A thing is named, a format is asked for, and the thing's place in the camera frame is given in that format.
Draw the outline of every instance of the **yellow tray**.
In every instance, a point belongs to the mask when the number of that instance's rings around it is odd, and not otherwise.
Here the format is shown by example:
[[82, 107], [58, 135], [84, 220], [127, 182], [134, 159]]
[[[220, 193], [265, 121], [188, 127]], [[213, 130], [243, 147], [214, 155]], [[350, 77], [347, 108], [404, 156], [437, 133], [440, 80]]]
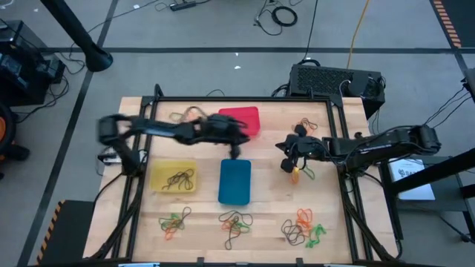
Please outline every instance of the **yellow tray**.
[[[168, 179], [187, 171], [189, 182], [180, 178], [179, 182], [168, 187]], [[152, 162], [150, 188], [164, 193], [191, 193], [196, 189], [197, 166], [193, 160], [159, 160]]]

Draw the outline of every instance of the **wooden table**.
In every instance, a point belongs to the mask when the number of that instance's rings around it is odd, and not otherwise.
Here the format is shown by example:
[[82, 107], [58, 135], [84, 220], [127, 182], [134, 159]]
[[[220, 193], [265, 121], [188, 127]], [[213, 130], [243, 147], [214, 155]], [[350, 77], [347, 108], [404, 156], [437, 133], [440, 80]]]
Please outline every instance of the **wooden table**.
[[[139, 113], [141, 98], [125, 97], [120, 113]], [[324, 103], [315, 102], [160, 102], [157, 120], [170, 122], [169, 114], [182, 113], [196, 105], [206, 113], [217, 113], [220, 108], [256, 106], [259, 109], [261, 133], [258, 138], [241, 146], [240, 159], [252, 162], [251, 203], [244, 207], [229, 207], [217, 201], [220, 161], [229, 157], [224, 145], [180, 145], [173, 139], [154, 137], [150, 162], [164, 159], [194, 159], [198, 167], [197, 190], [192, 194], [161, 194], [149, 187], [147, 174], [143, 192], [140, 219], [135, 239], [133, 261], [196, 262], [251, 262], [294, 263], [302, 257], [305, 263], [351, 263], [344, 209], [341, 204], [336, 168], [331, 162], [310, 161], [315, 180], [302, 176], [297, 185], [289, 182], [289, 174], [280, 169], [284, 154], [275, 144], [283, 142], [291, 133], [292, 125], [306, 117], [318, 124], [312, 134], [321, 138], [330, 135], [327, 109]], [[344, 99], [344, 111], [350, 136], [355, 132], [369, 135], [363, 105], [360, 99]], [[338, 112], [334, 109], [339, 130]], [[120, 172], [118, 165], [107, 167], [101, 186]], [[375, 168], [369, 173], [379, 177]], [[108, 188], [97, 202], [84, 256], [92, 255], [107, 239], [117, 223], [125, 178]], [[382, 188], [366, 177], [359, 178], [361, 198], [367, 224], [379, 242], [395, 256], [397, 248]], [[165, 241], [158, 223], [159, 217], [180, 214], [189, 206], [192, 214], [186, 218], [186, 228], [178, 231], [172, 240]], [[281, 233], [285, 220], [295, 221], [299, 208], [313, 210], [314, 224], [322, 224], [327, 234], [313, 249], [305, 245], [291, 246]], [[252, 214], [252, 231], [233, 240], [231, 251], [224, 248], [228, 233], [220, 229], [218, 216], [232, 209]], [[364, 258], [361, 234], [355, 224], [359, 257]], [[128, 228], [124, 231], [121, 255], [125, 254]]]

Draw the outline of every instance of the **blue tray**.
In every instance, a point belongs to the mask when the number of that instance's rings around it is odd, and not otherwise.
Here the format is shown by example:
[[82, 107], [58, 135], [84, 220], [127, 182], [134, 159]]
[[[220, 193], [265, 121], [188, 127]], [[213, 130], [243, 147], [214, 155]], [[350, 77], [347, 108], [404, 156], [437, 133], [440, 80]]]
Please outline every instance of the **blue tray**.
[[251, 197], [251, 162], [241, 159], [221, 161], [217, 200], [225, 205], [247, 205]]

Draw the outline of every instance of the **gray floor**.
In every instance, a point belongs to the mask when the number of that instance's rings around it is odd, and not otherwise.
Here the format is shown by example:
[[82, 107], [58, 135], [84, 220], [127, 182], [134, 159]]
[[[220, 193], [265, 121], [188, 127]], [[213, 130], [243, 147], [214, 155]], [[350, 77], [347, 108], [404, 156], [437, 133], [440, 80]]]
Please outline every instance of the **gray floor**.
[[[68, 1], [86, 29], [105, 20], [110, 3], [111, 0]], [[115, 15], [133, 9], [134, 4], [145, 3], [147, 1], [121, 0]], [[252, 25], [262, 1], [213, 0], [176, 13], [168, 9], [157, 12], [152, 4], [114, 19], [105, 47], [305, 47], [313, 3], [304, 0], [295, 7], [298, 23], [284, 28], [281, 36], [267, 36]], [[320, 0], [311, 47], [349, 47], [363, 6], [364, 0]], [[69, 47], [72, 43], [37, 0], [22, 3], [17, 0], [6, 10], [0, 10], [0, 17], [24, 20], [50, 47]], [[278, 30], [269, 23], [269, 17], [263, 17], [263, 23], [269, 25], [269, 30]], [[100, 31], [101, 27], [91, 33], [95, 40]], [[450, 46], [428, 0], [378, 0], [370, 2], [356, 47]], [[104, 72], [95, 73], [91, 80], [31, 263], [56, 203], [95, 197], [100, 181], [94, 169], [94, 155], [100, 149], [96, 143], [95, 122], [101, 116], [117, 112], [122, 96], [152, 94], [155, 83], [160, 83], [167, 96], [203, 96], [218, 88], [227, 96], [269, 96], [288, 80], [291, 65], [303, 54], [115, 53], [113, 56], [114, 64]], [[346, 67], [348, 57], [346, 53], [309, 56], [328, 67]], [[464, 55], [464, 59], [468, 67], [475, 67], [475, 55]], [[462, 72], [450, 54], [354, 54], [351, 68], [378, 70], [387, 79], [380, 130], [423, 123], [461, 86]], [[54, 108], [40, 111], [20, 124], [17, 140], [31, 149], [29, 160], [3, 162], [0, 166], [6, 174], [0, 181], [3, 266], [14, 266], [18, 262], [84, 76], [85, 70], [75, 76], [68, 75], [70, 93]], [[443, 144], [440, 155], [458, 154], [475, 146], [471, 138], [475, 121], [467, 115], [474, 111], [473, 103], [467, 102], [437, 128]], [[465, 184], [470, 184], [473, 178], [473, 174], [462, 174]], [[466, 231], [460, 214], [444, 216]], [[475, 266], [473, 245], [459, 242], [456, 234], [435, 216], [403, 211], [401, 219], [405, 237], [403, 260], [441, 266]]]

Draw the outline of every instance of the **red tray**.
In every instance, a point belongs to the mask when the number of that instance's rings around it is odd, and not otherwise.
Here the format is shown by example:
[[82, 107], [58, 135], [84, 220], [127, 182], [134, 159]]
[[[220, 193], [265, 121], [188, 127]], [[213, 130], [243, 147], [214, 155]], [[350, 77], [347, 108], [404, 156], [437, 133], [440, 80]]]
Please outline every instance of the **red tray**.
[[247, 124], [247, 128], [243, 132], [249, 136], [257, 136], [261, 130], [261, 122], [259, 121], [259, 110], [256, 107], [245, 108], [221, 108], [219, 114], [231, 116], [239, 121]]

